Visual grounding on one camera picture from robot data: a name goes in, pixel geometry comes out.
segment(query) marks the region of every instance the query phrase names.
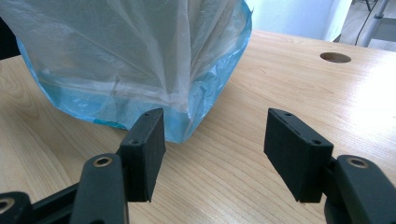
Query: wood grain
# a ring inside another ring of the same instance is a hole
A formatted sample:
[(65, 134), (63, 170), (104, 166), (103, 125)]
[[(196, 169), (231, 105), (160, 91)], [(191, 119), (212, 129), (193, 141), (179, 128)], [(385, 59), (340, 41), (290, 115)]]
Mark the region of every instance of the wood grain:
[[(152, 203), (130, 203), (131, 223), (324, 223), (323, 203), (295, 202), (262, 153), (269, 107), (312, 126), (334, 156), (374, 161), (395, 184), (395, 62), (393, 52), (255, 31), (191, 139), (166, 144)], [(78, 182), (84, 161), (115, 152), (125, 134), (55, 109), (21, 57), (0, 61), (0, 192), (36, 202)]]

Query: floor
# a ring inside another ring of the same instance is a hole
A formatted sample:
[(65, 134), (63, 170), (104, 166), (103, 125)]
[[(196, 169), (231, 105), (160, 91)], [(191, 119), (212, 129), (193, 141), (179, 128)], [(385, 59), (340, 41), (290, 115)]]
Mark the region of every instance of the floor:
[[(369, 0), (369, 2), (371, 3), (372, 7), (374, 5), (374, 0)], [(362, 38), (367, 34), (367, 28), (373, 21), (373, 16), (379, 10), (382, 2), (383, 0), (377, 0), (374, 10), (372, 11), (369, 20), (361, 32), (358, 45)], [(366, 2), (363, 0), (356, 0), (356, 3), (350, 6), (339, 42), (348, 45), (355, 45), (358, 33), (363, 26), (368, 14), (369, 11)], [(384, 11), (384, 17), (396, 18), (396, 0), (389, 0), (386, 10)], [(373, 39), (370, 42), (369, 48), (396, 51), (396, 42)]]

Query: round hole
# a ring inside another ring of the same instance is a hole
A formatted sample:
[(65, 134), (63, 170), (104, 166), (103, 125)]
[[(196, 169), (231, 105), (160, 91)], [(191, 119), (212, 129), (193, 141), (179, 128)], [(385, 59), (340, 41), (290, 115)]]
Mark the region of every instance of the round hole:
[(110, 157), (101, 157), (97, 160), (95, 160), (93, 162), (93, 166), (96, 167), (103, 167), (103, 166), (107, 166), (109, 165), (111, 162), (113, 161), (113, 159), (111, 159)]
[(321, 142), (320, 142), (319, 140), (312, 140), (312, 142), (313, 142), (314, 144), (317, 144), (317, 145), (320, 145), (320, 144), (321, 144)]
[(351, 165), (353, 165), (355, 167), (358, 167), (358, 168), (365, 169), (365, 168), (369, 167), (369, 164), (366, 161), (363, 161), (363, 160), (358, 159), (358, 158), (348, 158), (346, 160), (347, 160), (347, 162), (349, 164), (351, 164)]
[(335, 52), (325, 52), (320, 54), (320, 58), (331, 63), (349, 63), (352, 59), (349, 56)]
[(0, 199), (0, 214), (5, 213), (14, 203), (15, 200), (13, 198)]

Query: white wall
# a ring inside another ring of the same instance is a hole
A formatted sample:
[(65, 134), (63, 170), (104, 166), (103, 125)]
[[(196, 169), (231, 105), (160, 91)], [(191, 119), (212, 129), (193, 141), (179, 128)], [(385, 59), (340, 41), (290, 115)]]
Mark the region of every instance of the white wall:
[(245, 0), (253, 29), (333, 41), (352, 0)]

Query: plastic bag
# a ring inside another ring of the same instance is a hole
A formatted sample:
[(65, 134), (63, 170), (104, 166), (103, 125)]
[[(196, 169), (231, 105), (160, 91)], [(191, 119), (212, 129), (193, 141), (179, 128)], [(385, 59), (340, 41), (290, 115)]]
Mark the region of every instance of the plastic bag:
[(251, 33), (242, 0), (0, 0), (0, 16), (54, 106), (130, 129), (164, 109), (182, 142), (216, 102)]

